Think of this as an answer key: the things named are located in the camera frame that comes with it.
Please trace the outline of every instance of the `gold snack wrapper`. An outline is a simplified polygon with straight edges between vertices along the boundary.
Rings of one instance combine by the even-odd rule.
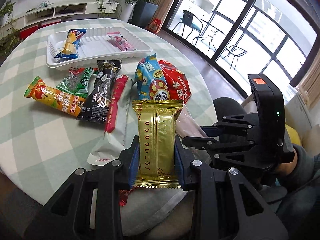
[[[134,100],[138,116],[140,169],[136,186],[179,187],[174,175],[175,123],[183,108],[182,100]]]

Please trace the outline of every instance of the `person's leg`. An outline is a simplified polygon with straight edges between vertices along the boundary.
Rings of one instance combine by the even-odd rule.
[[[232,98],[217,98],[213,100],[213,105],[218,121],[221,121],[223,116],[246,114],[244,108]],[[219,140],[221,143],[239,142],[245,140],[245,137],[222,134],[219,136]]]

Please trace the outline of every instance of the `yellow and blue snack package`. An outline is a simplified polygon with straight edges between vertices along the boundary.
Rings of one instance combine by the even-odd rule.
[[[169,100],[167,82],[156,54],[143,58],[135,73],[139,100]]]
[[[86,33],[87,29],[72,29],[69,30],[66,44],[62,52],[57,54],[55,57],[62,58],[78,58],[77,50],[81,37]]]

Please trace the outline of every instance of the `white plastic tray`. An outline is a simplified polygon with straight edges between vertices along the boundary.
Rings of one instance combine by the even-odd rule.
[[[107,35],[111,32],[120,32],[127,41],[137,50],[121,51]],[[47,43],[47,65],[58,70],[69,69],[95,63],[98,59],[122,59],[128,57],[145,57],[150,54],[152,48],[144,43],[126,28],[122,27],[103,27],[87,28],[85,35],[81,38],[78,48],[78,58],[64,59],[55,56],[64,49],[68,31],[51,34]]]

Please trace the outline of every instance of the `pink snack package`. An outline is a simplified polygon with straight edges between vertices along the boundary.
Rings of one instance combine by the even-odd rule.
[[[109,37],[116,43],[116,46],[121,49],[121,51],[133,51],[136,50],[120,32],[107,33]]]

